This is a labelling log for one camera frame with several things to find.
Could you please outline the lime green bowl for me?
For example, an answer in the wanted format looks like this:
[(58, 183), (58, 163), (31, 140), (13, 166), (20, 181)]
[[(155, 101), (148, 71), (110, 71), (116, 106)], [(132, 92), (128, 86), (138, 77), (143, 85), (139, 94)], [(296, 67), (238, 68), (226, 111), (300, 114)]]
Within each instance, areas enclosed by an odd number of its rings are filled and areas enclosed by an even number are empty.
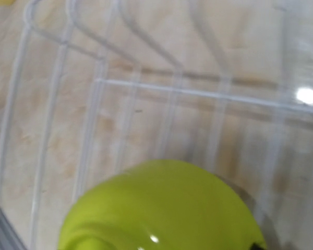
[(65, 217), (58, 249), (250, 249), (267, 243), (240, 196), (216, 175), (150, 160), (86, 191)]

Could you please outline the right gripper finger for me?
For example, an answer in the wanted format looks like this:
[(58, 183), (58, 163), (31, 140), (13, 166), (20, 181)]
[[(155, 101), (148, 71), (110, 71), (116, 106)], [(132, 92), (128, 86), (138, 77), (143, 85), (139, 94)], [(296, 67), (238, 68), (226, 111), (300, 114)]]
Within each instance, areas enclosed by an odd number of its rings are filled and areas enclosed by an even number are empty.
[(258, 242), (254, 242), (250, 246), (250, 250), (266, 250), (266, 249), (267, 248), (264, 245), (262, 245)]

